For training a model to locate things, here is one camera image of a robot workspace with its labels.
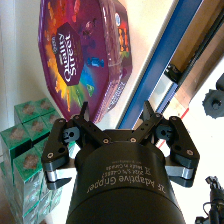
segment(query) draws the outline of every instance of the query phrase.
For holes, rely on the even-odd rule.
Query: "green box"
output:
[[[31,139],[22,124],[2,131],[0,135],[7,176],[13,178],[13,160],[31,148]]]
[[[40,200],[37,223],[40,223],[50,212],[51,194],[52,194],[51,191],[48,192],[48,194],[45,195],[45,197]]]
[[[69,144],[68,144],[68,151],[69,151],[70,158],[75,158],[75,155],[74,155],[75,145],[76,145],[75,141],[69,142]]]
[[[5,167],[4,167],[4,163],[2,162],[0,164],[1,166],[1,171],[2,171],[2,183],[3,183],[3,188],[5,190],[5,195],[6,195],[6,198],[8,200],[8,202],[12,202],[14,200],[14,193],[13,193],[13,185],[12,185],[12,182],[9,181],[7,179],[7,176],[5,175],[6,172],[5,172]]]
[[[39,116],[40,114],[38,113],[33,101],[28,101],[14,106],[15,124],[25,123]]]
[[[14,203],[14,210],[16,213],[16,221],[19,224],[37,224],[37,216],[39,210],[39,202],[37,202],[33,207],[31,207],[26,214],[22,214],[18,204]]]
[[[23,214],[39,201],[42,179],[41,159],[35,148],[14,160],[14,197]]]
[[[56,197],[59,197],[62,194],[62,189],[63,189],[63,187],[60,187],[57,190],[53,190],[51,200],[53,200]]]
[[[46,124],[46,126],[49,128],[50,131],[54,125],[54,122],[59,118],[61,118],[61,117],[56,110],[49,114],[42,116],[44,123]]]
[[[41,117],[28,121],[23,125],[31,138],[32,146],[46,138],[50,133]]]
[[[35,149],[40,155],[40,158],[43,154],[44,147],[47,143],[48,138],[43,139],[42,141],[38,142],[37,144],[34,145]],[[43,180],[41,184],[41,193],[40,193],[40,198],[43,198],[47,193],[49,192],[49,189],[47,188],[46,180],[43,175]]]
[[[56,194],[54,197],[52,197],[52,200],[51,200],[51,208],[50,208],[50,212],[52,210],[54,210],[54,208],[60,203],[60,200],[61,200],[61,192],[60,194]]]
[[[53,112],[55,110],[48,98],[38,100],[38,101],[34,102],[34,104],[35,104],[35,107],[36,107],[38,113],[41,116],[48,114],[50,112]]]
[[[42,156],[43,154],[43,151],[44,151],[44,147],[46,146],[46,143],[47,143],[47,140],[48,140],[48,137],[41,140],[40,142],[38,142],[37,144],[34,145],[34,148],[37,150],[37,152],[40,154],[40,157]]]

